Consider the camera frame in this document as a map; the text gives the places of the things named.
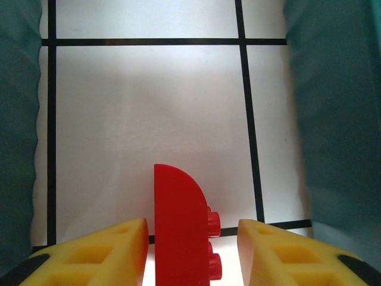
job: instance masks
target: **red lego brick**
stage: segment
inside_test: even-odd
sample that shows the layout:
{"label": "red lego brick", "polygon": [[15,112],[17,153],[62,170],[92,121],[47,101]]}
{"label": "red lego brick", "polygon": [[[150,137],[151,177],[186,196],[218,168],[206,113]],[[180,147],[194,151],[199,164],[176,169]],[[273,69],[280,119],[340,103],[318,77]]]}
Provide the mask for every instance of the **red lego brick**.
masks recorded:
{"label": "red lego brick", "polygon": [[221,259],[208,239],[220,232],[220,217],[198,184],[173,166],[156,164],[156,285],[207,286],[221,279]]}

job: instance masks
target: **rectangular hole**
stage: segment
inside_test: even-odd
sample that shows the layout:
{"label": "rectangular hole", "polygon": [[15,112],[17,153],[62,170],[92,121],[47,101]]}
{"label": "rectangular hole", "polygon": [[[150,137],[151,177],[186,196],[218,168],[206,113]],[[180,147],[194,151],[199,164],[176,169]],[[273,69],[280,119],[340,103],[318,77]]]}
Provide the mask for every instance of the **rectangular hole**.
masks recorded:
{"label": "rectangular hole", "polygon": [[269,229],[266,229],[266,228],[257,228],[258,229],[258,232],[260,234],[275,234],[274,231],[271,231]]}
{"label": "rectangular hole", "polygon": [[66,263],[102,263],[110,254],[112,249],[112,244],[81,246],[68,257]]}
{"label": "rectangular hole", "polygon": [[315,252],[301,245],[278,245],[274,251],[282,263],[321,263]]}
{"label": "rectangular hole", "polygon": [[124,226],[124,227],[121,227],[121,228],[118,228],[118,229],[115,229],[113,231],[113,234],[125,234],[127,231],[129,231],[129,227],[128,226]]}
{"label": "rectangular hole", "polygon": [[91,272],[56,272],[42,284],[43,286],[86,286],[91,280]]}
{"label": "rectangular hole", "polygon": [[298,286],[345,286],[344,282],[331,272],[303,272],[294,273],[292,276]]}

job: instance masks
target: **black grid line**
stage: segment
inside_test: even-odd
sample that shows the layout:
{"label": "black grid line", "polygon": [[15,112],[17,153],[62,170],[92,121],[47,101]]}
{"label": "black grid line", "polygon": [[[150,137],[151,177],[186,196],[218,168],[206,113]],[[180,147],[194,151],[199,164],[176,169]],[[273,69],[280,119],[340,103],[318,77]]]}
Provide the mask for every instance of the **black grid line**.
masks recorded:
{"label": "black grid line", "polygon": [[[269,225],[276,226],[277,228],[282,228],[282,229],[301,229],[301,228],[312,227],[311,221],[309,219],[293,220],[290,222],[269,223]],[[237,233],[238,233],[238,227],[223,228],[221,229],[221,235],[219,237],[232,237],[237,235]],[[149,244],[155,244],[155,235],[150,235],[148,241],[149,241]],[[47,247],[48,247],[47,245],[33,246],[33,252],[37,252]]]}
{"label": "black grid line", "polygon": [[[286,39],[244,39],[245,45],[287,45]],[[52,41],[42,39],[42,46]],[[239,45],[238,38],[56,39],[56,46]]]}
{"label": "black grid line", "polygon": [[[260,167],[255,136],[254,112],[252,108],[251,83],[249,76],[248,45],[287,45],[286,39],[250,39],[245,37],[242,0],[235,0],[238,38],[139,38],[139,39],[57,39],[56,0],[48,0],[48,39],[42,39],[42,46],[48,47],[48,192],[47,192],[47,245],[33,247],[38,251],[57,243],[57,157],[56,157],[56,94],[57,94],[57,47],[58,46],[147,46],[147,45],[239,45],[243,87],[245,93],[246,116],[249,133],[249,145],[254,182],[255,206],[257,220],[264,222],[264,206],[261,189]],[[271,225],[283,228],[308,228],[310,220],[277,222]],[[238,228],[223,228],[221,237],[237,234]],[[149,243],[155,241],[149,236]]]}
{"label": "black grid line", "polygon": [[239,50],[241,53],[241,66],[243,77],[243,90],[245,93],[246,117],[248,122],[249,145],[251,155],[251,169],[254,184],[255,208],[257,220],[264,221],[264,207],[260,176],[260,163],[258,159],[257,136],[255,134],[254,111],[252,106],[251,83],[249,73],[248,51],[245,42],[245,24],[243,22],[242,1],[236,0],[236,15],[238,25]]}
{"label": "black grid line", "polygon": [[56,168],[56,90],[57,90],[57,47],[54,40],[57,37],[56,2],[48,2],[48,137],[47,137],[47,243],[57,243],[57,168]]}

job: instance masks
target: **grid square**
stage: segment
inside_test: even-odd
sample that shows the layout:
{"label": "grid square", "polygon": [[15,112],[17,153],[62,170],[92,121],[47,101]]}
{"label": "grid square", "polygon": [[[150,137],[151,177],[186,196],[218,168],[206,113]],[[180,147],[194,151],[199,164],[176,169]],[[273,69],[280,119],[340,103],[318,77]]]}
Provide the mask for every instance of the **grid square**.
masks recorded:
{"label": "grid square", "polygon": [[258,159],[267,223],[308,218],[286,46],[248,46]]}
{"label": "grid square", "polygon": [[255,219],[238,46],[59,47],[57,241],[154,222],[154,163],[199,183],[222,227]]}
{"label": "grid square", "polygon": [[37,116],[38,144],[35,153],[36,180],[33,186],[33,205],[35,213],[32,222],[32,245],[46,244],[46,204],[47,204],[47,127],[48,127],[48,48],[40,51],[41,77],[38,86],[40,109]]}
{"label": "grid square", "polygon": [[58,38],[237,38],[235,2],[57,0]]}
{"label": "grid square", "polygon": [[284,0],[242,0],[246,38],[286,37]]}

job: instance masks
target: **lego stud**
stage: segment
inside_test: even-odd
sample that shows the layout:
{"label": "lego stud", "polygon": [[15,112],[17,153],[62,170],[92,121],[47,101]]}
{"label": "lego stud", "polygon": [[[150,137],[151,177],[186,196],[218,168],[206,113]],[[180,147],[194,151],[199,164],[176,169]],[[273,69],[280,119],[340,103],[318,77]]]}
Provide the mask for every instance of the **lego stud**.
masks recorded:
{"label": "lego stud", "polygon": [[208,212],[208,235],[210,237],[218,237],[220,234],[220,215],[217,212]]}
{"label": "lego stud", "polygon": [[210,241],[208,243],[209,243],[209,255],[211,255],[211,254],[213,254],[213,248],[212,248],[212,244],[210,243]]}
{"label": "lego stud", "polygon": [[217,253],[209,255],[209,279],[219,280],[222,278],[221,258]]}

